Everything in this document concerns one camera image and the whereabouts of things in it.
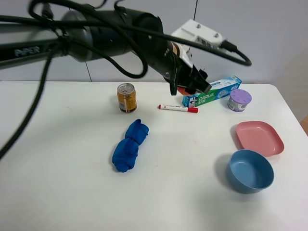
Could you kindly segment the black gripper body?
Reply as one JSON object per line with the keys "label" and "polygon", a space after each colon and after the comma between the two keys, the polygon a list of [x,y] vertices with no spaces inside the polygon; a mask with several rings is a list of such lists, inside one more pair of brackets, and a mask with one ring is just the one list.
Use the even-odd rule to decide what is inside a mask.
{"label": "black gripper body", "polygon": [[192,68],[174,53],[174,49],[179,51],[179,48],[170,41],[147,45],[145,49],[147,64],[162,75],[166,82],[170,82],[176,73],[180,78],[185,78],[192,73]]}

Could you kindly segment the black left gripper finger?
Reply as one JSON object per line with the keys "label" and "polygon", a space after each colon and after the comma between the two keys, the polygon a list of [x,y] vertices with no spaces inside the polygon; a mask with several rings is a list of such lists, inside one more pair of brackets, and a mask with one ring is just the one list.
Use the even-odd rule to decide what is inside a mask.
{"label": "black left gripper finger", "polygon": [[212,86],[207,82],[207,73],[203,70],[197,70],[193,66],[192,71],[184,80],[184,92],[186,94],[208,93]]}

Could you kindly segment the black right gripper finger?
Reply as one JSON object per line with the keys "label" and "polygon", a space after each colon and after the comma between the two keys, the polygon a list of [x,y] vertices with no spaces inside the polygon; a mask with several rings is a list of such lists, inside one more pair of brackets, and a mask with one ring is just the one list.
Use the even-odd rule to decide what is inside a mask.
{"label": "black right gripper finger", "polygon": [[177,67],[174,68],[172,74],[170,75],[169,87],[170,87],[170,94],[172,96],[177,95],[177,88],[178,88],[178,68]]}

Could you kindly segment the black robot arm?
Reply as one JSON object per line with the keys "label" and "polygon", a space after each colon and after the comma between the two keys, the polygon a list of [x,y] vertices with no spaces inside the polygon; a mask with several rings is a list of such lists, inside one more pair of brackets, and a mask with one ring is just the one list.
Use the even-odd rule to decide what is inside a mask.
{"label": "black robot arm", "polygon": [[106,11],[105,15],[123,26],[127,36],[140,47],[143,70],[139,75],[129,73],[114,60],[114,56],[133,50],[128,41],[114,29],[101,25],[98,19],[79,12],[68,12],[64,21],[69,25],[64,27],[63,34],[52,33],[48,38],[35,38],[34,35],[51,31],[55,24],[2,16],[2,20],[9,23],[2,24],[0,30],[12,32],[13,39],[0,46],[0,66],[5,69],[38,62],[54,51],[55,56],[69,55],[79,62],[104,58],[122,74],[134,79],[142,78],[151,67],[170,84],[172,95],[178,88],[189,94],[206,93],[211,89],[207,74],[180,58],[180,47],[163,33],[160,18],[134,10],[126,13]]}

